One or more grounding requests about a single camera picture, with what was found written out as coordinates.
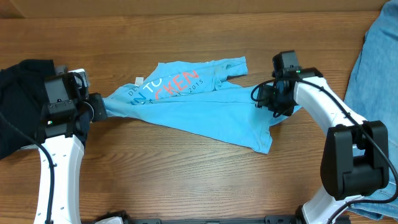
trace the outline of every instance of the white tag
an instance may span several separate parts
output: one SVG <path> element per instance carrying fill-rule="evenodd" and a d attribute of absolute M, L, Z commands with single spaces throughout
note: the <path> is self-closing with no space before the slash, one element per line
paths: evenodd
<path fill-rule="evenodd" d="M 137 86 L 141 86 L 144 84 L 144 77 L 136 77 L 136 83 Z"/>

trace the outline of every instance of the wrinkled fabric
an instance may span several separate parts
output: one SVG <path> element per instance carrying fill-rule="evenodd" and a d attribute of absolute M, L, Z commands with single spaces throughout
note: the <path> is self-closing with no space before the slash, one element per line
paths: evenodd
<path fill-rule="evenodd" d="M 398 0 L 387 2 L 365 36 L 355 63 L 345 103 L 369 121 L 382 121 L 388 130 L 389 158 L 398 168 Z M 354 155 L 363 154 L 355 150 Z M 390 170 L 389 184 L 366 199 L 390 198 L 396 180 Z M 349 210 L 379 220 L 383 215 L 398 218 L 398 201 L 389 204 L 354 204 Z"/>
<path fill-rule="evenodd" d="M 268 153 L 272 117 L 228 77 L 247 75 L 244 57 L 205 63 L 160 63 L 141 86 L 126 84 L 104 98 L 108 116 L 141 119 Z"/>

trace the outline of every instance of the blue cloth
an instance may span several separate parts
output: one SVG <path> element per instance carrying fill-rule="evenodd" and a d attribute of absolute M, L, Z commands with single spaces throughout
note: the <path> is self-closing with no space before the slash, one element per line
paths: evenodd
<path fill-rule="evenodd" d="M 398 0 L 387 2 L 365 36 L 365 43 L 348 84 L 345 103 L 369 121 L 380 120 L 388 129 L 389 158 L 398 168 Z M 360 150 L 355 155 L 363 154 Z M 367 199 L 390 198 L 396 182 Z M 389 204 L 354 204 L 349 210 L 372 219 L 398 218 L 398 201 Z"/>
<path fill-rule="evenodd" d="M 247 75 L 244 57 L 205 63 L 160 63 L 141 86 L 104 98 L 109 116 L 137 118 L 268 153 L 269 127 L 285 119 L 256 108 L 252 87 L 227 82 Z"/>

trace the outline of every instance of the black fabric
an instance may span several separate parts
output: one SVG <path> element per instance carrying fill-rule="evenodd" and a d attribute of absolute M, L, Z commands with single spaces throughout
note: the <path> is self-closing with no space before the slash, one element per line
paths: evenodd
<path fill-rule="evenodd" d="M 15 127 L 35 138 L 43 104 L 44 79 L 55 75 L 52 60 L 25 60 L 0 71 L 0 111 Z M 31 143 L 0 122 L 0 159 Z"/>

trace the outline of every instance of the wooden surface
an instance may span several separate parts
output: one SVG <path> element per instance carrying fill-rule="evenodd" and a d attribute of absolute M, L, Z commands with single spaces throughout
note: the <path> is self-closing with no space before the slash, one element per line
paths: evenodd
<path fill-rule="evenodd" d="M 26 18 L 378 11 L 387 0 L 12 0 Z"/>
<path fill-rule="evenodd" d="M 11 0 L 0 0 L 0 18 L 22 18 L 22 14 Z"/>
<path fill-rule="evenodd" d="M 108 96 L 147 77 L 158 62 L 246 56 L 242 86 L 271 77 L 272 57 L 295 49 L 344 97 L 365 32 L 378 12 L 10 19 L 0 22 L 0 68 L 52 58 L 90 73 Z M 80 176 L 80 214 L 125 209 L 134 218 L 263 217 L 293 213 L 320 187 L 325 137 L 304 110 L 271 128 L 271 153 L 134 119 L 91 127 Z M 0 223 L 32 223 L 39 154 L 0 161 Z M 353 215 L 356 223 L 371 222 Z"/>

